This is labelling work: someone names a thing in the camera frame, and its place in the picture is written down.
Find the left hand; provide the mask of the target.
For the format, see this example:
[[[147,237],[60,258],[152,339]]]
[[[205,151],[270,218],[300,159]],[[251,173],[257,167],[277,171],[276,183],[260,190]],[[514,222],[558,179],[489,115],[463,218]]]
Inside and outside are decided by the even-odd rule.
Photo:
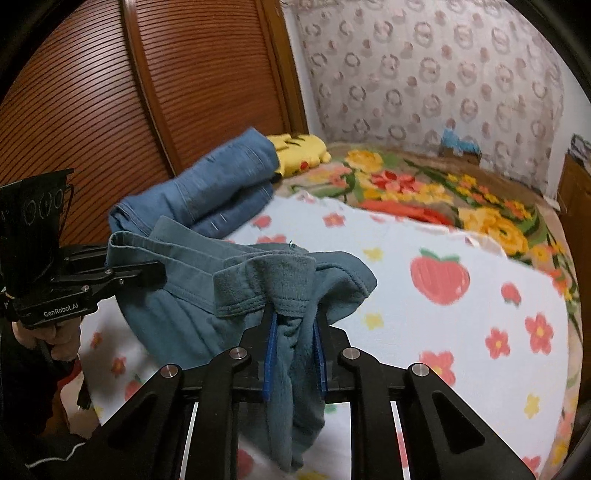
[[[24,347],[35,349],[47,344],[53,360],[69,362],[78,356],[82,320],[82,317],[72,318],[33,330],[27,329],[21,322],[13,322],[12,330],[16,340]]]

